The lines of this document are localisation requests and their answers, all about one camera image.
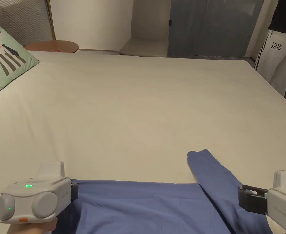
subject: wooden table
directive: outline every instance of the wooden table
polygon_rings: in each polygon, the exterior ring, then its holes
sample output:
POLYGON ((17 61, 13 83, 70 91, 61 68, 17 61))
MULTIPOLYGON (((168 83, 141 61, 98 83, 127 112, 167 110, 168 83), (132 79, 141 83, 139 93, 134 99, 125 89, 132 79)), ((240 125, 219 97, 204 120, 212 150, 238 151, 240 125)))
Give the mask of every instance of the wooden table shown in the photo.
POLYGON ((41 41, 25 46, 26 50, 75 53, 79 46, 72 41, 41 41))

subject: white pants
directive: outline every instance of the white pants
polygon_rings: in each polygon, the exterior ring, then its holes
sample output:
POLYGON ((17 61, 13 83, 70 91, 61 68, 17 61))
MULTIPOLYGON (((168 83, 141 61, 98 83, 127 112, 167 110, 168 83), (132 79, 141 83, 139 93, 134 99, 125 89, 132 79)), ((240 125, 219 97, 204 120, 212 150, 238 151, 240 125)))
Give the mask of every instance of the white pants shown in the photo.
POLYGON ((269 31, 255 70, 281 95, 286 92, 286 34, 269 31))

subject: cartoon print on pillow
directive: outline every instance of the cartoon print on pillow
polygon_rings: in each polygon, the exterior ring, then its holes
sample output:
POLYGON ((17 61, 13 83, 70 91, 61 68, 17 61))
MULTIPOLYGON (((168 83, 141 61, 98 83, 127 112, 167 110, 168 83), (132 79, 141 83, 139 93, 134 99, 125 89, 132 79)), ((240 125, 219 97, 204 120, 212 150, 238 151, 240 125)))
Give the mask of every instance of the cartoon print on pillow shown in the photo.
MULTIPOLYGON (((0 31, 0 40, 3 38, 3 34, 0 31)), ((19 56, 18 52, 7 47, 0 41, 0 65, 6 76, 25 64, 26 61, 19 56)))

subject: white chair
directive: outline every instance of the white chair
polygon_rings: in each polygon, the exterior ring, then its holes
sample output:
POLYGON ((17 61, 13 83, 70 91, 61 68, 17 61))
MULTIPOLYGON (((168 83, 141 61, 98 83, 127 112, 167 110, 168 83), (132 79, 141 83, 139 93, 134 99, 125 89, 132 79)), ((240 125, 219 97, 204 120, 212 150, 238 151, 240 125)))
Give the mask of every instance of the white chair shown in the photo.
POLYGON ((171 0, 134 0, 131 39, 121 55, 167 57, 171 0))

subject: pillow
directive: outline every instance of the pillow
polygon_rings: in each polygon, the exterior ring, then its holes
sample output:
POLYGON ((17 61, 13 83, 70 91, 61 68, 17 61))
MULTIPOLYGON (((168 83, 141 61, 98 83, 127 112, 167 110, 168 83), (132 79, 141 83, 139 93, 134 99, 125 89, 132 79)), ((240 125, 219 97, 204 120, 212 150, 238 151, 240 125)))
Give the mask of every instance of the pillow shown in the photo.
POLYGON ((0 90, 38 63, 34 56, 0 27, 0 90))

